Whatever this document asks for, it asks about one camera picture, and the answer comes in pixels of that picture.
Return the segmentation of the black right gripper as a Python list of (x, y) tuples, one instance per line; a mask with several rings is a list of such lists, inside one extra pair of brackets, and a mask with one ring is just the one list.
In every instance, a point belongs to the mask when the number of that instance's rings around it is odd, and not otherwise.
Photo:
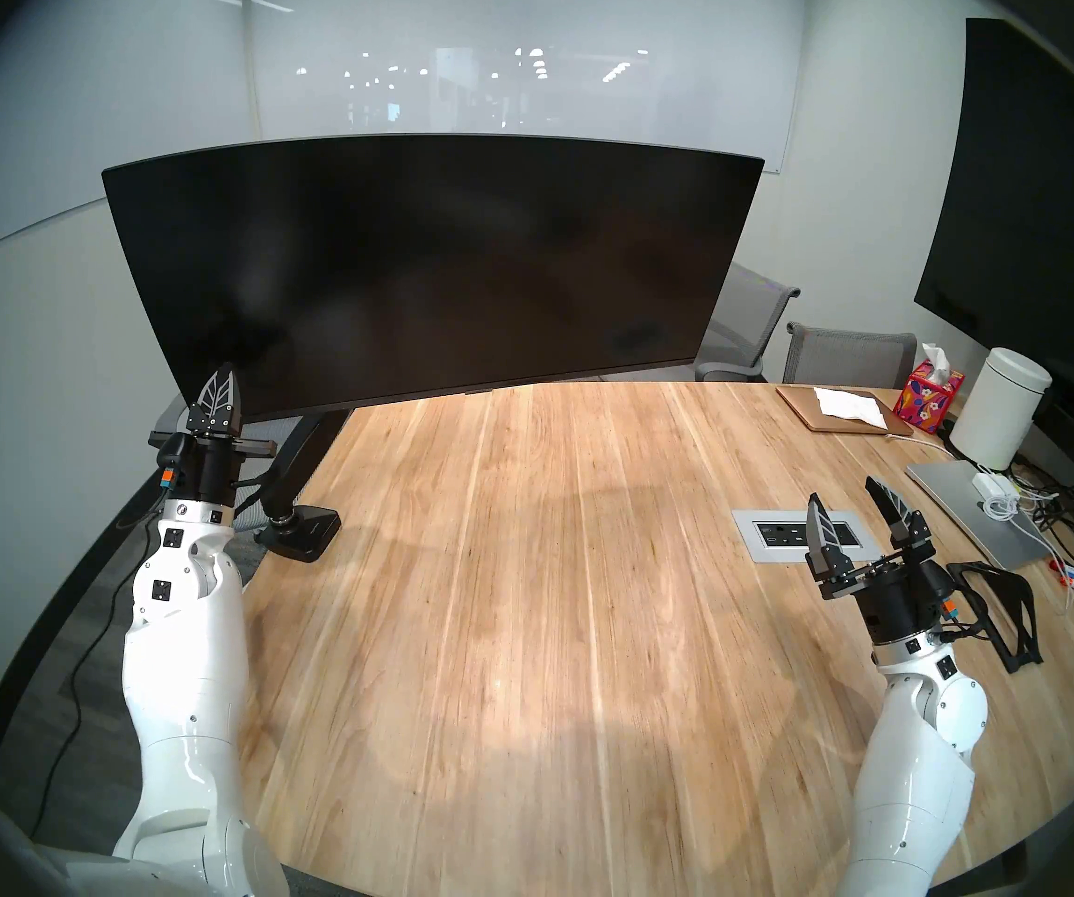
[(806, 564), (822, 597), (853, 597), (872, 645), (885, 646), (935, 630), (953, 583), (934, 560), (931, 530), (921, 512), (879, 477), (866, 477), (866, 491), (889, 527), (896, 553), (854, 567), (819, 495), (811, 493)]

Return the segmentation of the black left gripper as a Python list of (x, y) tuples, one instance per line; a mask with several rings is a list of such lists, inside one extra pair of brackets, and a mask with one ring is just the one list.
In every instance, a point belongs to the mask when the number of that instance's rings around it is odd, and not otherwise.
[(245, 487), (240, 478), (245, 459), (272, 459), (276, 444), (238, 438), (242, 400), (232, 366), (219, 367), (204, 384), (185, 426), (186, 432), (150, 432), (164, 495), (174, 502), (236, 508), (236, 494)]

